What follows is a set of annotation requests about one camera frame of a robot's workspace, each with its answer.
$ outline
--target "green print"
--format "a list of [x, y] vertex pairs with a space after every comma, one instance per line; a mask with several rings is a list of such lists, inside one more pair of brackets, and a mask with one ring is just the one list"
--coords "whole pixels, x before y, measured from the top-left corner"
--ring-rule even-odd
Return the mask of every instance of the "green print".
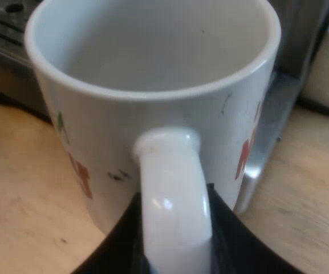
[[62, 135], [62, 137], [65, 139], [67, 144], [69, 144], [69, 138], [68, 138], [66, 128], [64, 126], [63, 114], [61, 111], [59, 111], [59, 113], [58, 113], [58, 118], [56, 120], [56, 128], [58, 129], [58, 131]]

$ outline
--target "wooden countertop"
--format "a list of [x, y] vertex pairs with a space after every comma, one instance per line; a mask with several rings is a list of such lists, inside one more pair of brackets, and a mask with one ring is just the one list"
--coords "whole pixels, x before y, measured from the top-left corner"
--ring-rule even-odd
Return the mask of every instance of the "wooden countertop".
[[[307, 273], [329, 273], [329, 118], [296, 108], [243, 222]], [[0, 273], [69, 273], [104, 239], [52, 127], [0, 106]]]

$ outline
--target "ceramic mug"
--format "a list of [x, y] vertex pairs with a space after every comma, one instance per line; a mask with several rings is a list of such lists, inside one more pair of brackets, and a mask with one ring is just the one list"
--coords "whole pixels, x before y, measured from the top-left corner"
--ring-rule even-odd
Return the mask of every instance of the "ceramic mug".
[[266, 0], [45, 0], [25, 44], [96, 225], [142, 193], [158, 273], [208, 273], [205, 183], [241, 186], [281, 29]]

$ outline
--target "mug rim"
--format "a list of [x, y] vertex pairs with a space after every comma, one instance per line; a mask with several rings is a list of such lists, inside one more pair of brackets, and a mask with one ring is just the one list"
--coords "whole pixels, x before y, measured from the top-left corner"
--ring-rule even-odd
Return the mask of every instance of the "mug rim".
[[31, 15], [25, 32], [25, 48], [27, 55], [31, 59], [34, 67], [41, 71], [44, 75], [53, 79], [70, 90], [74, 90], [84, 95], [90, 95], [98, 98], [123, 100], [123, 101], [164, 101], [164, 100], [177, 100], [197, 97], [206, 95], [211, 92], [217, 91], [221, 88], [231, 86], [247, 76], [257, 71], [264, 63], [266, 63], [277, 51], [279, 42], [281, 40], [281, 24], [278, 16], [273, 9], [272, 5], [267, 0], [257, 0], [262, 8], [263, 16], [266, 17], [269, 34], [268, 39], [259, 54], [252, 59], [246, 66], [241, 69], [224, 76], [218, 80], [201, 84], [194, 87], [181, 88], [177, 90], [164, 90], [164, 91], [135, 91], [135, 90], [119, 90], [115, 88], [108, 88], [90, 84], [82, 80], [78, 80], [68, 74], [62, 72], [54, 65], [50, 64], [44, 57], [42, 52], [34, 39], [34, 33], [37, 26], [37, 21], [44, 9], [53, 0], [43, 1]]

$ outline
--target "metal appliance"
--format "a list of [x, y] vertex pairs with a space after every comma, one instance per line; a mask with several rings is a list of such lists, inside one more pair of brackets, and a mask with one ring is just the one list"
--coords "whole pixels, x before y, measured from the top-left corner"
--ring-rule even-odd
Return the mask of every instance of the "metal appliance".
[[[15, 104], [49, 119], [23, 47], [26, 22], [41, 1], [0, 0], [0, 102]], [[269, 1], [281, 21], [282, 40], [257, 135], [245, 167], [237, 203], [242, 207], [235, 207], [238, 213], [247, 209], [272, 150], [281, 139], [282, 128], [329, 24], [329, 0]]]

